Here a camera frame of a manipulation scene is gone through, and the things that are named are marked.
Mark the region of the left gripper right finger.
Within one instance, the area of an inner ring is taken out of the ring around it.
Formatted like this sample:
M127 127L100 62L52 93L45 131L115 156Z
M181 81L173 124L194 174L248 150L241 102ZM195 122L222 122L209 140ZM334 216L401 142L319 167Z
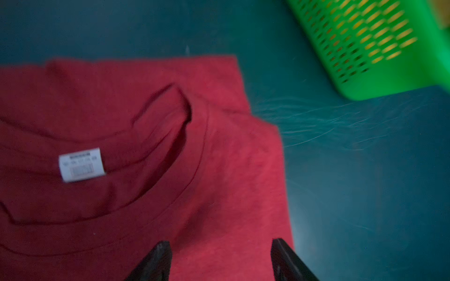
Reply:
M282 238L273 239L270 254L276 281L319 281Z

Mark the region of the dark red t-shirt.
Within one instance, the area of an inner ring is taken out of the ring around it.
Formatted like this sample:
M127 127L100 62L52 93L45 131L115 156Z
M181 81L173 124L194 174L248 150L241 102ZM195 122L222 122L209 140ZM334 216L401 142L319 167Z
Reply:
M289 244L282 142L237 59L1 67L1 279L271 281Z

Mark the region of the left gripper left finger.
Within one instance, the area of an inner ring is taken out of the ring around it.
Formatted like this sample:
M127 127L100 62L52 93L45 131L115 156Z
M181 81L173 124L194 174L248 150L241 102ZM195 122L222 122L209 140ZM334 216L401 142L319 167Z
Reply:
M168 281L171 263L172 249L169 241L158 242L125 281Z

